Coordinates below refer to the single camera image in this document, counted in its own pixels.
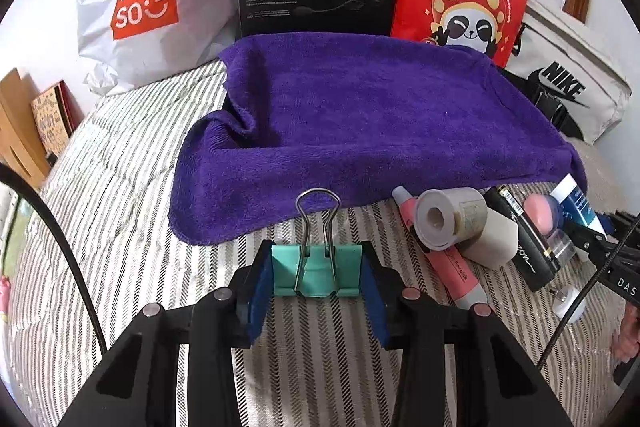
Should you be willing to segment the person's right hand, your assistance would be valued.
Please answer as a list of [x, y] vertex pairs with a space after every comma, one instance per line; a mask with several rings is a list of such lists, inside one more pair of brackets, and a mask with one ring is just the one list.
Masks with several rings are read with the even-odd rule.
[[620, 331], [612, 338], [612, 355], [616, 361], [629, 362], [639, 353], [639, 308], [625, 303]]

